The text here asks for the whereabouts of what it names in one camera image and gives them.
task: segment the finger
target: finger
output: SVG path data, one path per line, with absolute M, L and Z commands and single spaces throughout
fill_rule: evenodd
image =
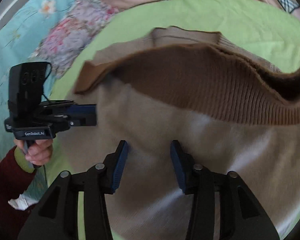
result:
M 37 162 L 46 158 L 51 158 L 51 151 L 48 149 L 38 153 L 37 155 L 26 155 L 26 160 L 30 162 Z
M 15 145 L 17 145 L 18 148 L 24 150 L 24 145 L 25 145 L 24 141 L 14 139 L 13 142 L 15 143 Z
M 36 140 L 35 143 L 39 145 L 42 149 L 48 148 L 50 145 L 52 145 L 53 140 L 48 139 L 48 140 Z
M 49 161 L 50 161 L 50 158 L 46 158 L 41 161 L 32 162 L 32 164 L 37 165 L 37 166 L 42 166 L 42 165 L 47 164 Z
M 49 140 L 37 140 L 35 144 L 31 145 L 29 147 L 28 153 L 29 155 L 37 155 L 38 153 L 40 153 L 41 151 L 49 148 L 53 143 L 52 139 Z

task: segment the pink flower pattern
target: pink flower pattern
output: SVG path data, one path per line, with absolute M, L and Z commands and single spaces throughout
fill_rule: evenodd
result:
M 79 53 L 118 12 L 117 8 L 100 0 L 76 0 L 66 17 L 50 30 L 30 57 L 49 61 L 56 77 L 61 78 Z

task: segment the metal pivot bolt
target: metal pivot bolt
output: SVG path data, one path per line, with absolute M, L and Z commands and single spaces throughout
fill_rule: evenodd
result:
M 65 178 L 69 176 L 69 172 L 68 171 L 63 171 L 60 173 L 60 177 Z
M 203 169 L 203 166 L 201 164 L 194 164 L 193 165 L 193 168 L 196 170 L 196 171 L 200 171 Z
M 237 178 L 239 175 L 235 171 L 229 171 L 229 175 L 231 178 Z
M 103 170 L 106 166 L 103 163 L 98 163 L 95 167 L 97 170 Z

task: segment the light green sheet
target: light green sheet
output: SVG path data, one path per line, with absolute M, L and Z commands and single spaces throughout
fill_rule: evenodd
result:
M 55 83 L 51 98 L 65 98 L 83 62 L 92 59 L 97 50 L 142 37 L 152 28 L 170 25 L 188 30 L 221 31 L 236 45 L 271 61 L 283 72 L 293 72 L 300 66 L 300 21 L 271 5 L 255 0 L 160 1 L 118 14 Z M 62 170 L 71 171 L 71 167 L 56 143 L 54 158 L 47 167 L 49 183 Z M 84 239 L 82 212 L 79 218 L 79 237 Z M 288 232 L 279 232 L 280 238 Z

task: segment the knit fabric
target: knit fabric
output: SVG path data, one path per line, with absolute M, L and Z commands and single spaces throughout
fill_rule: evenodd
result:
M 179 189 L 170 158 L 179 140 L 196 163 L 236 171 L 284 239 L 300 216 L 300 69 L 273 72 L 215 33 L 203 41 L 157 31 L 164 35 L 114 44 L 83 66 L 80 94 L 67 98 L 96 104 L 98 125 L 58 135 L 73 172 L 126 140 L 120 188 L 106 196 L 112 230 L 128 240 L 184 240 L 193 198 Z
M 14 158 L 16 159 L 16 162 L 18 163 L 20 168 L 22 168 L 25 172 L 34 172 L 33 165 L 25 159 L 25 154 L 18 147 L 14 151 Z

